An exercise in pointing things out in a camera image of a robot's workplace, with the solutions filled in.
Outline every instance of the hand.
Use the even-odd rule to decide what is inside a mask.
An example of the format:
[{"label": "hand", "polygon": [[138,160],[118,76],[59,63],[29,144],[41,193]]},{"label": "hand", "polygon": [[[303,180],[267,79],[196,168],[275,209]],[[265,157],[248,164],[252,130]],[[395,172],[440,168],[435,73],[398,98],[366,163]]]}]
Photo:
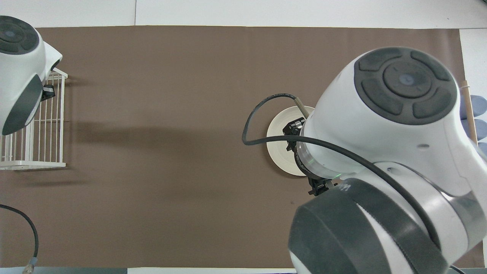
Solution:
[{"label": "hand", "polygon": [[[477,117],[487,112],[487,99],[483,96],[471,95],[473,116]],[[460,102],[460,119],[463,129],[468,134],[467,112],[465,110],[465,102],[463,97]],[[482,140],[487,137],[487,122],[481,119],[475,119],[475,130],[477,132],[477,140]],[[487,143],[479,142],[479,148],[487,155]]]}]

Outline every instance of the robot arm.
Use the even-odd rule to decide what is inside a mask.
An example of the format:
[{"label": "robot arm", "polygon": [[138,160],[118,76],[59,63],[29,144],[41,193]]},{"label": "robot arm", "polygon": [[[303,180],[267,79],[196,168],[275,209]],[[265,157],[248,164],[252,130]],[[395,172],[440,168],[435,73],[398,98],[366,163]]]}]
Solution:
[{"label": "robot arm", "polygon": [[50,92],[44,84],[61,59],[31,25],[0,16],[0,134],[30,123],[43,93]]},{"label": "robot arm", "polygon": [[483,239],[487,166],[462,129],[459,101],[451,73],[417,50],[373,50],[342,70],[301,139],[280,138],[296,142],[308,177],[344,180],[296,212],[289,249],[298,273],[444,273]]}]

